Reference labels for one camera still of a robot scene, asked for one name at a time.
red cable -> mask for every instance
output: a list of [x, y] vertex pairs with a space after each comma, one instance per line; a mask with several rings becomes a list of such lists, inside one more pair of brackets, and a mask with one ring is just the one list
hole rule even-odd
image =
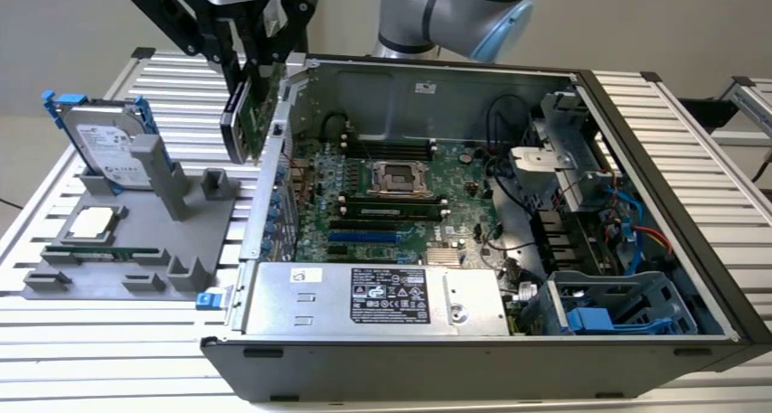
[[568, 191], [574, 187], [574, 185], [581, 183], [581, 180], [584, 180], [584, 176], [581, 178], [578, 178], [578, 180], [574, 181], [574, 183], [570, 184], [566, 187], [566, 189], [561, 190], [561, 192], [557, 194], [557, 199], [554, 200], [554, 203], [553, 203], [553, 210], [557, 210], [557, 207], [560, 206], [560, 202], [564, 200], [564, 196], [566, 196]]
[[665, 244], [666, 244], [666, 253], [673, 254], [673, 245], [670, 244], [670, 240], [666, 239], [665, 235], [658, 231], [653, 230], [652, 228], [646, 228], [645, 226], [636, 226], [634, 230], [640, 230], [641, 232], [648, 232], [649, 234], [654, 235]]

blue latch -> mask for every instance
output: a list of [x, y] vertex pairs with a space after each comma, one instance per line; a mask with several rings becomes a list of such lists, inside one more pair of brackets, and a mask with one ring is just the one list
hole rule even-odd
[[226, 308], [230, 301], [230, 292], [232, 288], [208, 288], [203, 293], [199, 293], [195, 298], [196, 311], [219, 311]]
[[88, 97], [85, 97], [85, 94], [61, 94], [56, 99], [56, 103], [68, 104], [72, 106], [79, 106], [85, 101], [88, 101]]
[[672, 324], [669, 318], [646, 324], [614, 324], [604, 307], [577, 307], [568, 313], [568, 327], [576, 334], [664, 334]]

circuit board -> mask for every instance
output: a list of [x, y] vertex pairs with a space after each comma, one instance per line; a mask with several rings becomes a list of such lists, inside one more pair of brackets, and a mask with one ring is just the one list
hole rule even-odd
[[[292, 170], [300, 222], [295, 260], [430, 264], [426, 255], [431, 249], [433, 255], [457, 255], [462, 268], [499, 267], [502, 256], [482, 249], [479, 234], [475, 241], [475, 226], [487, 232], [495, 227], [497, 215], [491, 193], [485, 191], [485, 161], [474, 158], [473, 152], [474, 148], [462, 144], [438, 144], [430, 161], [410, 163], [422, 171], [427, 195], [446, 202], [447, 211], [439, 221], [342, 221], [341, 194], [366, 196], [374, 171], [385, 162], [378, 158], [349, 158], [337, 146], [318, 141], [298, 143], [294, 161], [307, 168]], [[381, 199], [385, 203], [394, 201]], [[335, 226], [343, 223], [347, 231], [337, 234]], [[361, 239], [362, 234], [378, 238], [383, 230], [390, 237], [395, 233], [390, 242], [345, 242], [346, 236]]]

metal bracket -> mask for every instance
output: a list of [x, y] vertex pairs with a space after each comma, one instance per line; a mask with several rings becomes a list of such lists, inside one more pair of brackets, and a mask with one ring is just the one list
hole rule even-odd
[[510, 154], [515, 160], [517, 168], [523, 171], [553, 173], [576, 168], [570, 154], [561, 154], [527, 146], [513, 148]]

green circuit board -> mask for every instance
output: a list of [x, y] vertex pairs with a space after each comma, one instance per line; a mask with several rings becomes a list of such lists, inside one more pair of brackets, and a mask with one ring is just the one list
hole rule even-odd
[[[497, 224], [495, 209], [490, 197], [483, 197], [485, 163], [482, 159], [470, 164], [459, 161], [459, 155], [473, 155], [474, 148], [462, 144], [439, 144], [431, 161], [409, 161], [421, 164], [425, 170], [426, 188], [430, 198], [443, 198], [450, 210], [442, 221], [357, 221], [362, 228], [355, 233], [367, 233], [369, 225], [390, 225], [389, 233], [397, 234], [395, 243], [330, 242], [328, 236], [335, 229], [330, 226], [342, 219], [338, 198], [342, 192], [350, 197], [367, 197], [373, 183], [375, 163], [405, 163], [377, 159], [347, 158], [330, 144], [318, 141], [303, 141], [295, 147], [294, 161], [311, 166], [295, 182], [299, 197], [300, 234], [295, 260], [303, 262], [357, 261], [371, 263], [426, 264], [423, 260], [427, 248], [458, 249], [465, 268], [485, 268], [501, 265], [501, 255], [482, 250], [482, 244], [474, 240], [475, 225], [483, 234]], [[469, 191], [469, 186], [479, 190]], [[394, 199], [379, 198], [385, 204]], [[338, 247], [345, 254], [330, 254], [330, 246]]]

